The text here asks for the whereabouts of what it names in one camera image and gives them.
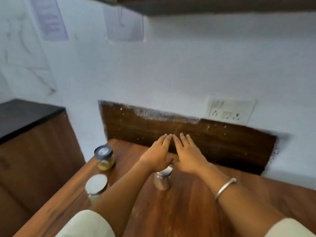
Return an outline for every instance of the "jar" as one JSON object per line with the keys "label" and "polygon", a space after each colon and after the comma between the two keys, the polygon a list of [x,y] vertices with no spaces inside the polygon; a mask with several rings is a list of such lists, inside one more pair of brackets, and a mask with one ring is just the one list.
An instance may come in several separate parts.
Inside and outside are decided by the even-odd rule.
{"label": "jar", "polygon": [[108,144],[99,146],[95,149],[94,156],[98,160],[98,168],[102,171],[111,169],[115,164],[113,149]]}
{"label": "jar", "polygon": [[154,177],[154,184],[157,189],[166,191],[170,188],[170,176],[172,174],[172,167],[168,166],[166,169],[156,172]]}
{"label": "jar", "polygon": [[96,203],[101,194],[108,188],[107,176],[103,174],[93,175],[86,183],[86,193],[91,205]]}

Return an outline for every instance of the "power socket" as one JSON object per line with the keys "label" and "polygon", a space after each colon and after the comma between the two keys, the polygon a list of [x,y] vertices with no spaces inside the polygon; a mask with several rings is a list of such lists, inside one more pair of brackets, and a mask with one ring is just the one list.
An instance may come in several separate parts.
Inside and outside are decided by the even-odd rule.
{"label": "power socket", "polygon": [[255,100],[214,99],[209,103],[208,119],[246,125],[255,104]]}

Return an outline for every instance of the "jar lid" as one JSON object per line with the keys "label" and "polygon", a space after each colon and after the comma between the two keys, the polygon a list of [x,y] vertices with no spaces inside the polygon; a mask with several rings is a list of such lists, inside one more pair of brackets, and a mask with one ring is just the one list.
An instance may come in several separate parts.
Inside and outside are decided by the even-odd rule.
{"label": "jar lid", "polygon": [[172,167],[168,166],[166,169],[157,172],[157,175],[161,176],[161,177],[168,177],[172,174]]}
{"label": "jar lid", "polygon": [[113,155],[113,149],[108,144],[101,145],[97,149],[94,150],[94,156],[98,160],[110,159],[112,155]]}
{"label": "jar lid", "polygon": [[107,176],[103,174],[93,175],[86,183],[86,192],[95,195],[102,191],[107,185]]}

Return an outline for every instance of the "person's right hand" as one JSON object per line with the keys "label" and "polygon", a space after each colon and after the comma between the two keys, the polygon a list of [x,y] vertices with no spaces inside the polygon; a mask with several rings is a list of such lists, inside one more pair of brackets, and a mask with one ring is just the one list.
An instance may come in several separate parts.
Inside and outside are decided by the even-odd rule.
{"label": "person's right hand", "polygon": [[172,137],[180,160],[179,162],[173,162],[176,168],[189,174],[197,174],[200,167],[207,165],[207,160],[194,144],[190,135],[185,137],[183,133],[180,133],[181,141],[176,135],[172,135]]}

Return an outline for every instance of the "bangle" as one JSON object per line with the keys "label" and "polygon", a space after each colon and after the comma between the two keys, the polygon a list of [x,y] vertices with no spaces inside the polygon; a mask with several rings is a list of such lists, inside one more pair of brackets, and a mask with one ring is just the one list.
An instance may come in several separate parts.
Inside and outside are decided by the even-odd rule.
{"label": "bangle", "polygon": [[226,184],[223,185],[222,188],[219,189],[218,193],[216,194],[215,196],[215,201],[218,200],[219,196],[224,192],[224,190],[230,186],[231,184],[233,183],[236,183],[237,182],[237,179],[236,178],[231,178],[230,181],[228,181]]}

